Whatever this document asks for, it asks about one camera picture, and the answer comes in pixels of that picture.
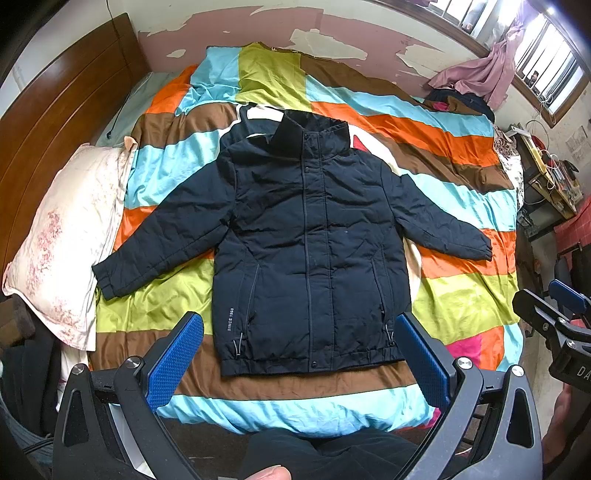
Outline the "person's right hand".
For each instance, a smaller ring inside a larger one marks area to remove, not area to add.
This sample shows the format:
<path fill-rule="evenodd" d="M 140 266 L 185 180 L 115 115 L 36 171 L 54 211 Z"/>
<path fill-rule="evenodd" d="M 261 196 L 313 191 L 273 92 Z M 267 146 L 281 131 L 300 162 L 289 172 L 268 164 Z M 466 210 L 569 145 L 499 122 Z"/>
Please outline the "person's right hand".
<path fill-rule="evenodd" d="M 542 439 L 544 476 L 575 479 L 588 464 L 590 396 L 564 383 Z"/>

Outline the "person's left hand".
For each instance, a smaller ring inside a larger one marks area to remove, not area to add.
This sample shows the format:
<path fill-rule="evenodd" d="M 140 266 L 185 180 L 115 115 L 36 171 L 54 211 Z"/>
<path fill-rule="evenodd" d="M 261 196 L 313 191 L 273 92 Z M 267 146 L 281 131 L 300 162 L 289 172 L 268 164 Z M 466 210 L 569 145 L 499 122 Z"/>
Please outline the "person's left hand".
<path fill-rule="evenodd" d="M 274 465 L 250 475 L 245 480 L 290 480 L 291 474 L 286 467 Z"/>

